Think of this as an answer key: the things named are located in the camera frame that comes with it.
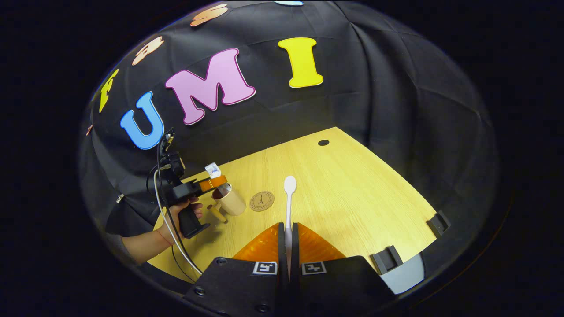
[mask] pink letter m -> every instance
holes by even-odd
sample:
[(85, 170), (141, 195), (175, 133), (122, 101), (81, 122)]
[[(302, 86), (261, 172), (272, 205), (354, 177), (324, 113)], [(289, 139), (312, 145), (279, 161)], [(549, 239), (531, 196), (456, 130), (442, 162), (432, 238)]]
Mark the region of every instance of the pink letter m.
[(172, 88), (180, 105), (184, 109), (184, 124), (192, 125), (200, 121), (205, 111), (197, 108), (192, 98), (208, 109), (217, 109), (217, 90), (223, 90), (223, 104), (235, 104), (251, 98), (254, 87), (247, 85), (237, 64), (238, 49), (221, 51), (211, 57), (206, 79), (187, 70), (174, 74), (165, 82), (165, 87)]

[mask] hand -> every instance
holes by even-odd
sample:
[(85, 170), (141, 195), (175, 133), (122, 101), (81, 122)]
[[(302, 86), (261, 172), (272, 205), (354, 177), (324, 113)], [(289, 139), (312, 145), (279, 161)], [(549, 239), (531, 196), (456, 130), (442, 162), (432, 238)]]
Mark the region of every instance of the hand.
[[(178, 213), (180, 213), (181, 210), (183, 210), (184, 208), (188, 207), (188, 205), (190, 205), (189, 208), (191, 208), (194, 213), (196, 214), (196, 217), (198, 219), (202, 218), (202, 204), (194, 204), (194, 202), (197, 202), (199, 200), (198, 197), (194, 197), (194, 198), (190, 198), (189, 200), (186, 200), (185, 202), (179, 202), (176, 205), (173, 205), (170, 207), (170, 215), (173, 218), (174, 221), (174, 225), (176, 226), (177, 230), (178, 230), (178, 235), (180, 235), (181, 239), (184, 239), (184, 236), (182, 235), (182, 232), (180, 231), (180, 226), (179, 226), (179, 221), (178, 221)], [(173, 230), (174, 233), (174, 229), (172, 228), (172, 225), (170, 223), (170, 219), (169, 219), (169, 215), (167, 213), (165, 213), (165, 219), (164, 221), (166, 221), (166, 223), (169, 224), (170, 228)], [(157, 229), (157, 231), (170, 243), (170, 244), (174, 244), (174, 239), (172, 237), (172, 235), (170, 234), (170, 231), (168, 229), (168, 227), (166, 226), (165, 223), (163, 223), (161, 225), (161, 227), (159, 229)]]

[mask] coaster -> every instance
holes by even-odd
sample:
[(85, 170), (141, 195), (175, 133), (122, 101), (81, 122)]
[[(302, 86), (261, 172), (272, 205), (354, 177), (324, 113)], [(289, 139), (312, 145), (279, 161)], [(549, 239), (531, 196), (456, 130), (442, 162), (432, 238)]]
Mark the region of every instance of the coaster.
[(250, 208), (256, 212), (261, 212), (272, 206), (274, 194), (271, 192), (260, 192), (250, 199)]

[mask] human arm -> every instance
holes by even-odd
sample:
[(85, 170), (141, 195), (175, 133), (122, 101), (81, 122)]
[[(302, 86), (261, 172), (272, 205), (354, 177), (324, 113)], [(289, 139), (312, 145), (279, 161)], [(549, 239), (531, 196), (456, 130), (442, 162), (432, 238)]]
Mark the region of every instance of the human arm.
[[(184, 236), (180, 232), (180, 228), (178, 225), (178, 213), (186, 208), (188, 205), (192, 208), (196, 217), (200, 219), (202, 217), (202, 204), (194, 204), (197, 202), (198, 198), (190, 198), (185, 202), (181, 202), (179, 204), (173, 205), (170, 207), (170, 215), (174, 220), (174, 224), (178, 230), (178, 234), (180, 238), (183, 239)], [(172, 228), (170, 223), (170, 219), (165, 213), (165, 219), (169, 226)], [(159, 255), (161, 252), (166, 250), (166, 248), (170, 247), (174, 244), (174, 239), (170, 234), (170, 231), (166, 224), (163, 224), (156, 230), (151, 232), (146, 232), (141, 235), (133, 236), (133, 237), (122, 237), (121, 238), (125, 248), (131, 255), (131, 257), (135, 260), (137, 264), (142, 264), (147, 262), (149, 259)]]

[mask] screw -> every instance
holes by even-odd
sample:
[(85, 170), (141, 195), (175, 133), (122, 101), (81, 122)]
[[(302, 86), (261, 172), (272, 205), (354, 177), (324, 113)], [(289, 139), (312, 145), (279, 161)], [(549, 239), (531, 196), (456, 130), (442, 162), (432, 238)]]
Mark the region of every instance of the screw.
[(194, 293), (196, 293), (198, 296), (204, 296), (206, 291), (203, 288), (196, 286), (194, 287)]
[(255, 307), (258, 312), (268, 312), (270, 311), (270, 307), (266, 306), (265, 304), (260, 304)]
[(225, 263), (227, 263), (227, 259), (225, 258), (218, 258), (217, 260), (215, 260), (215, 262), (219, 265), (224, 265)]

